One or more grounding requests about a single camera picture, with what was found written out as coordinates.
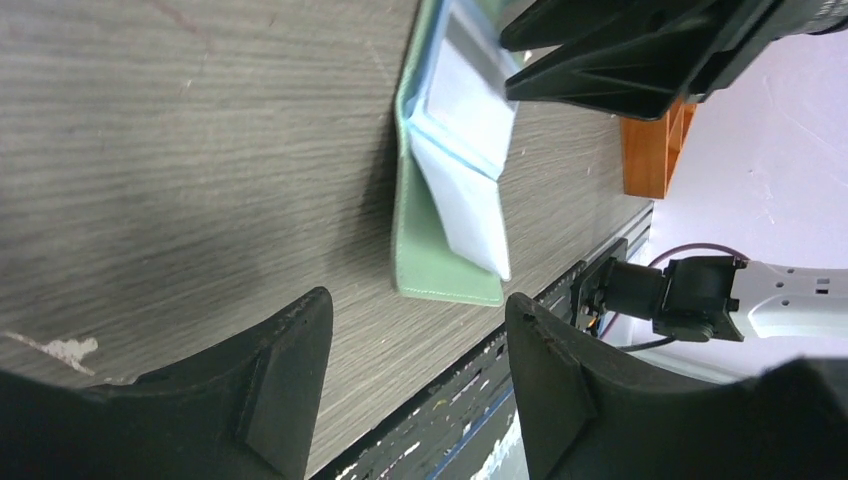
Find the green folder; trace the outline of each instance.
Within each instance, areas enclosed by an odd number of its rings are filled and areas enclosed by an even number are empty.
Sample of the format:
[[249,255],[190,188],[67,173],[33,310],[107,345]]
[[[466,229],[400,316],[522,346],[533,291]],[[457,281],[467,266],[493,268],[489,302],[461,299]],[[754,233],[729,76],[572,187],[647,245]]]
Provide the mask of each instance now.
[[[398,178],[392,227],[395,285],[401,295],[429,300],[500,306],[504,301],[500,278],[453,253],[439,213],[410,148],[404,127],[404,105],[415,94],[423,74],[421,59],[431,46],[436,20],[444,0],[422,0],[395,97],[398,132]],[[504,0],[477,0],[494,20]]]

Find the orange block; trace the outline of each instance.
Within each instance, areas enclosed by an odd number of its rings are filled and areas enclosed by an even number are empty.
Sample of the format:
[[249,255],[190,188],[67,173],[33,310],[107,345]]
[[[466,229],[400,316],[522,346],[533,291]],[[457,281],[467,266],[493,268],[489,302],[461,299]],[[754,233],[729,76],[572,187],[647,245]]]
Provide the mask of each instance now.
[[624,193],[665,198],[696,107],[678,100],[654,122],[621,119]]

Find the white wall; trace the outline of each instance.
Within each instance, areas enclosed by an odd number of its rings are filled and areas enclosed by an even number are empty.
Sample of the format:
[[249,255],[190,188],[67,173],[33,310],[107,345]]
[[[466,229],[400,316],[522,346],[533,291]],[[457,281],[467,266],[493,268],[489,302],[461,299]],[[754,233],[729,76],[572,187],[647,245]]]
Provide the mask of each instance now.
[[[848,32],[773,43],[698,108],[647,257],[716,242],[769,263],[848,268]],[[652,337],[635,321],[633,342]],[[628,330],[627,322],[618,326]],[[801,354],[848,356],[848,340],[672,344],[663,354],[754,374]]]

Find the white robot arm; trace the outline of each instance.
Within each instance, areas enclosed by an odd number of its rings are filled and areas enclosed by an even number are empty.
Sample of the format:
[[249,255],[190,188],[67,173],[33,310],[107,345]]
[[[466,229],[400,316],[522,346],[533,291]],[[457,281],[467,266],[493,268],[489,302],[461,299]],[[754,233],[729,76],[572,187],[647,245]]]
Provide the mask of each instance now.
[[650,320],[654,333],[669,340],[848,338],[848,270],[781,267],[733,256],[672,260],[663,270],[611,258],[600,270],[593,293],[584,296],[584,310]]
[[745,336],[848,338],[848,270],[750,261],[736,271],[730,296],[739,300],[730,318]]

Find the wooden table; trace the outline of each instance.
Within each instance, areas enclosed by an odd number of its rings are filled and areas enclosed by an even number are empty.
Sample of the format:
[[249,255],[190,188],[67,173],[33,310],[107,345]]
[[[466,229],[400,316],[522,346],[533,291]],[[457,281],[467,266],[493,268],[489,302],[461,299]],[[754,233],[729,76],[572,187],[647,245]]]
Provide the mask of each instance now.
[[[491,331],[499,309],[391,286],[390,107],[415,10],[0,2],[0,366],[128,383],[325,285],[315,471]],[[645,201],[621,194],[616,119],[525,104],[515,130],[507,288],[535,293]],[[91,376],[20,341],[88,337]]]

